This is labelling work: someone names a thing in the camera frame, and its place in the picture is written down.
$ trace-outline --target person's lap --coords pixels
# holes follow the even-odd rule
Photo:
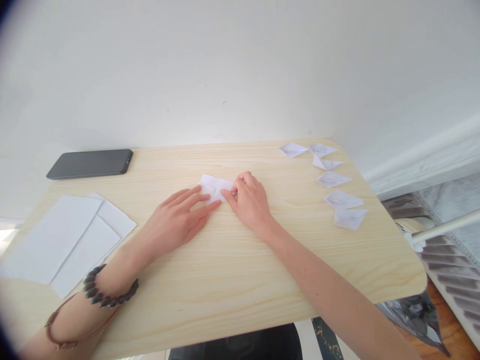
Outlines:
[[[173,348],[168,360],[302,360],[293,323]]]

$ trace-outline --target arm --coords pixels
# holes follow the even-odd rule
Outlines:
[[[200,195],[200,189],[196,186],[191,190],[181,190],[157,207],[140,231],[117,251],[97,275],[95,283],[100,292],[111,297],[124,294],[153,261],[186,244],[204,227],[210,212],[221,202],[218,200],[190,211],[196,203],[210,198],[208,194]],[[84,339],[105,324],[114,309],[90,304],[90,299],[85,298],[85,293],[81,291],[60,310],[51,326],[52,338],[58,343]],[[74,349],[56,351],[48,342],[43,327],[19,355],[25,360],[89,359],[102,333]]]
[[[355,287],[296,241],[270,214],[261,182],[247,171],[223,195],[240,221],[261,238],[288,269],[329,327],[361,359],[418,359],[407,340]]]

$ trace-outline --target forearm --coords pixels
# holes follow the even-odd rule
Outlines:
[[[362,293],[276,221],[259,234],[318,314],[361,359],[420,359]]]
[[[148,265],[142,254],[136,252],[131,242],[120,248],[115,257],[96,276],[95,284],[106,296],[115,297],[126,293],[140,272]],[[91,304],[85,293],[77,293],[58,313],[51,325],[51,336],[58,342],[78,341],[99,329],[112,316],[115,308],[100,308]],[[100,340],[102,333],[72,350],[56,351],[50,345],[46,328],[42,327],[20,352],[22,359],[88,359]]]

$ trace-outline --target wooden floor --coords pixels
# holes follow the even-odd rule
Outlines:
[[[440,318],[440,332],[443,343],[451,354],[452,360],[479,360],[480,352],[475,347],[474,343],[470,340],[467,333],[464,331],[462,325],[455,317],[449,305],[445,302],[442,295],[428,279],[427,286],[428,294],[431,301],[438,311]],[[415,350],[420,354],[423,360],[447,360],[440,350],[435,347],[429,346],[417,339],[415,336],[410,335],[403,329],[399,329],[405,338],[413,345]]]

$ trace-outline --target white wall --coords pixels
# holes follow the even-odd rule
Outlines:
[[[467,0],[17,1],[0,32],[0,217],[64,151],[330,137],[362,174],[480,113]]]

